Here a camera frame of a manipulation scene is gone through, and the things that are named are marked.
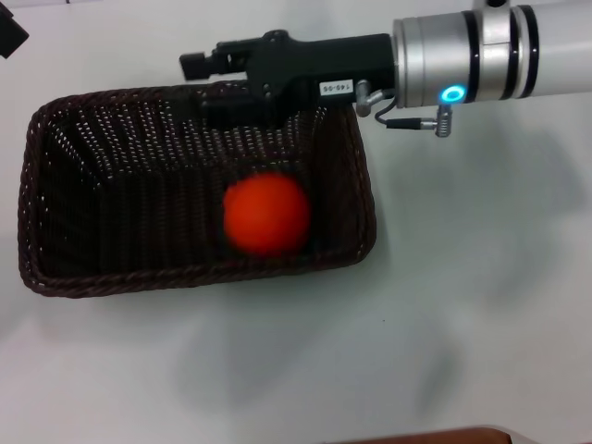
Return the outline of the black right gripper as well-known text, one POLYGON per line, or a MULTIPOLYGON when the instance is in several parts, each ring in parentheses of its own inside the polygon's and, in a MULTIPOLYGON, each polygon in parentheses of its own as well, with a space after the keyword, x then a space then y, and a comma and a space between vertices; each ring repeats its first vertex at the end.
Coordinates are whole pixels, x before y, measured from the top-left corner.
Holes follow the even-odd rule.
POLYGON ((279 128, 297 111, 355 102, 361 80, 372 91, 395 87, 386 33, 302 42, 287 31, 270 31, 254 50, 251 42, 222 42, 210 55, 184 54, 179 63, 185 80, 246 71, 251 90, 210 85, 198 94, 198 115, 213 129, 279 128))

